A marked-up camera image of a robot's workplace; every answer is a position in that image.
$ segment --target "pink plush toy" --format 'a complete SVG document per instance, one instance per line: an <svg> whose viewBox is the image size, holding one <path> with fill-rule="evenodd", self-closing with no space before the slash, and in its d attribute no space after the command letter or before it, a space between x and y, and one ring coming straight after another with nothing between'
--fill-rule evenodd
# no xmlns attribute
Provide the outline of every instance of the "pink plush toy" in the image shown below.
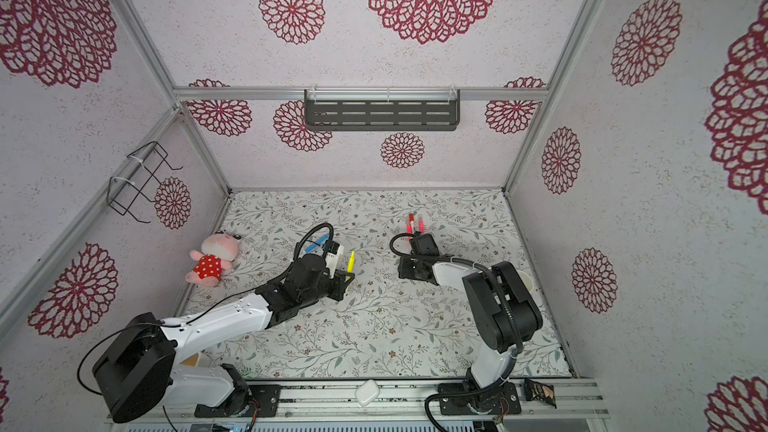
<svg viewBox="0 0 768 432"><path fill-rule="evenodd" d="M239 247L238 238L239 235L232 236L223 232L206 238L200 246L202 252L190 252L190 257L197 261L197 265L187 274L187 282L203 287L216 287L224 271L232 269L232 261L235 260Z"/></svg>

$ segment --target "red polka dot dress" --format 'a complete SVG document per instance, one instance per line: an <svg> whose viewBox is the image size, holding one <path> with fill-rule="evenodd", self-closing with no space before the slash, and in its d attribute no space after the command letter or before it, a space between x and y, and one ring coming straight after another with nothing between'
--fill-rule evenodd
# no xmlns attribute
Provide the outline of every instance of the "red polka dot dress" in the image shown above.
<svg viewBox="0 0 768 432"><path fill-rule="evenodd" d="M216 277L216 280L221 280L221 259L216 255L203 255L203 257L197 261L197 265L192 270L197 277L203 279L206 277Z"/></svg>

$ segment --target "leaf pattern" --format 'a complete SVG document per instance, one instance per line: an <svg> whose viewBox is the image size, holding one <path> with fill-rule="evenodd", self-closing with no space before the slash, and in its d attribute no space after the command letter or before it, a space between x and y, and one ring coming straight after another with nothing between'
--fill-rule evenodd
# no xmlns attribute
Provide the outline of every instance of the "leaf pattern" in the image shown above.
<svg viewBox="0 0 768 432"><path fill-rule="evenodd" d="M405 231L409 213L422 215L442 253L485 264L506 260L532 274L499 190L241 192L223 225L243 236L234 270L214 289L197 288L187 312L281 273L296 241L320 222L334 225L346 250L342 266L355 249L356 277L341 302L325 298L293 320L204 352L246 378L463 376L480 341L468 303L454 289L397 277L388 244ZM407 247L406 240L398 246ZM538 286L532 296L544 326L513 374L570 376Z"/></svg>

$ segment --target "black snack packet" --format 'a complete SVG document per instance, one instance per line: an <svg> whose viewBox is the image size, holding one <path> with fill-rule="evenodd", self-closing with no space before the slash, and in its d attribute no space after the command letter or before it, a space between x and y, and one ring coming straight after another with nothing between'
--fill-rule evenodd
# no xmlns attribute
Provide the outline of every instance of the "black snack packet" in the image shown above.
<svg viewBox="0 0 768 432"><path fill-rule="evenodd" d="M531 379L525 379L523 384L525 389L525 399L540 400L547 404L550 404L554 408L558 408L558 405L554 402L554 386L542 384Z"/></svg>

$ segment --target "wall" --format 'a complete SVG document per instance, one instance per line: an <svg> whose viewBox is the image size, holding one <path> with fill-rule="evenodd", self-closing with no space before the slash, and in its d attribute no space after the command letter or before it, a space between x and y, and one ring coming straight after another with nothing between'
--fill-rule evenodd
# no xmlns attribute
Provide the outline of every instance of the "wall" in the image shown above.
<svg viewBox="0 0 768 432"><path fill-rule="evenodd" d="M130 210L149 224L110 210L73 251L73 262L0 350L0 380L7 381L8 397L6 404L0 400L0 430L47 430L52 424L60 430L93 430L108 409L76 381L78 362L136 315L170 314L193 266L189 250L205 239L221 196L179 124L160 143L168 162L183 168L161 166L157 175L166 185L150 182L148 195L156 198L159 189L157 194L175 206L160 207L158 213L153 204L137 200ZM138 173L137 182L146 177ZM133 196L128 190L121 201ZM103 350L94 352L83 369L83 381L92 388L90 370Z"/></svg>
<svg viewBox="0 0 768 432"><path fill-rule="evenodd" d="M106 0L2 0L0 301L168 110ZM82 354L136 314L167 314L220 204L178 125L161 139L189 192L182 226L103 216L50 292L0 350L0 430L91 430L106 417L82 390ZM161 168L161 179L171 176ZM157 185L148 188L155 197ZM183 215L183 189L174 203Z"/></svg>
<svg viewBox="0 0 768 432"><path fill-rule="evenodd" d="M606 0L512 206L620 430L762 430L768 1L646 1Z"/></svg>
<svg viewBox="0 0 768 432"><path fill-rule="evenodd" d="M180 86L544 86L582 0L132 1ZM256 188L499 187L535 109L463 102L455 132L331 136L299 102L190 108L232 185Z"/></svg>

